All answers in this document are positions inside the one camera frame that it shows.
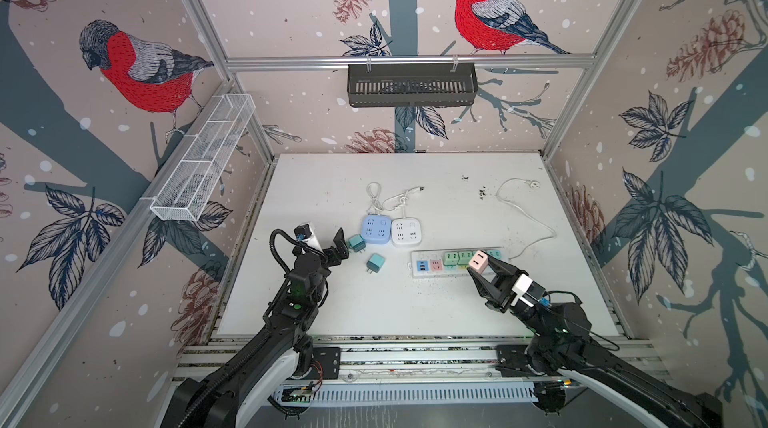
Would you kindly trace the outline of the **brown plug adapter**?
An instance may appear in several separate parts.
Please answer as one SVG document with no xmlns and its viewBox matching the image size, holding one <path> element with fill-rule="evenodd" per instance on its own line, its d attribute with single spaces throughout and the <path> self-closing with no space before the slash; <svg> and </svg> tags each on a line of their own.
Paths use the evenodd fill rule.
<svg viewBox="0 0 768 428">
<path fill-rule="evenodd" d="M 468 268 L 483 274 L 489 264 L 489 256 L 486 252 L 478 250 L 468 262 Z"/>
</svg>

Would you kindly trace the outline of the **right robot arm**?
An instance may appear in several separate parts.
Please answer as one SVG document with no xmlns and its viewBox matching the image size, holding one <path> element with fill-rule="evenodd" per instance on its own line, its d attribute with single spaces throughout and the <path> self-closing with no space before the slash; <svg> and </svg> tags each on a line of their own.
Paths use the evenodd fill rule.
<svg viewBox="0 0 768 428">
<path fill-rule="evenodd" d="M 674 388 L 620 358 L 618 344 L 592 331 L 575 293 L 567 293 L 569 302 L 555 302 L 557 290 L 482 250 L 473 254 L 467 273 L 487 308 L 513 315 L 532 332 L 525 349 L 532 373 L 573 380 L 646 427 L 723 425 L 722 403 L 713 395 Z"/>
</svg>

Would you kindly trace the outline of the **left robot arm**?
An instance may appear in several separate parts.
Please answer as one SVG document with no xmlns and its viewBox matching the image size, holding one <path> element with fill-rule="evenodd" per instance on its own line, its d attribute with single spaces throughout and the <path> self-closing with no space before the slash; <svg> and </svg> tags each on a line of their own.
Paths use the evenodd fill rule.
<svg viewBox="0 0 768 428">
<path fill-rule="evenodd" d="M 315 360 L 309 329 L 327 300 L 331 269 L 349 258 L 343 229 L 328 248 L 319 247 L 313 236 L 310 224 L 297 226 L 292 235 L 272 231 L 269 249 L 284 277 L 262 316 L 263 327 L 207 377 L 185 379 L 171 397 L 162 427 L 245 427 L 266 404 L 286 419 L 306 413 L 308 405 L 286 406 L 277 391 L 311 373 L 318 379 L 306 384 L 309 396 L 319 390 L 330 366 Z"/>
</svg>

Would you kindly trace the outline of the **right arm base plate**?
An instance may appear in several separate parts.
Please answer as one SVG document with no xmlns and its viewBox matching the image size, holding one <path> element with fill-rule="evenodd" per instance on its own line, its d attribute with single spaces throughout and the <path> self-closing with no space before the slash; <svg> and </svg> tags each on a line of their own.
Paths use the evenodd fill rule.
<svg viewBox="0 0 768 428">
<path fill-rule="evenodd" d="M 506 344 L 495 347 L 495 369 L 503 377 L 558 376 L 561 370 L 578 370 L 586 365 L 569 357 L 561 347 Z"/>
</svg>

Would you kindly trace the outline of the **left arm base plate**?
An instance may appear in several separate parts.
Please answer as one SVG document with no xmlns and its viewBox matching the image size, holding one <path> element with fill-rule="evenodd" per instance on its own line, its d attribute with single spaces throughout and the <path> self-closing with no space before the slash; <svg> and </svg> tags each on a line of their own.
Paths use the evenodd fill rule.
<svg viewBox="0 0 768 428">
<path fill-rule="evenodd" d="M 299 353 L 293 380 L 336 380 L 341 364 L 340 347 L 314 347 L 312 352 Z"/>
</svg>

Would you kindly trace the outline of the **long white power strip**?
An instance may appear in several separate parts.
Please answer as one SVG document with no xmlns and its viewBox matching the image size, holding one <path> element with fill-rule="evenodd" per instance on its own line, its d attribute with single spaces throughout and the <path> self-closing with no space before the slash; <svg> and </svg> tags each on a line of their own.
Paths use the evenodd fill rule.
<svg viewBox="0 0 768 428">
<path fill-rule="evenodd" d="M 409 267 L 414 278 L 456 277 L 465 275 L 468 265 L 449 266 L 443 265 L 443 254 L 446 251 L 478 251 L 478 248 L 470 249 L 441 249 L 441 250 L 417 250 L 411 253 Z"/>
</svg>

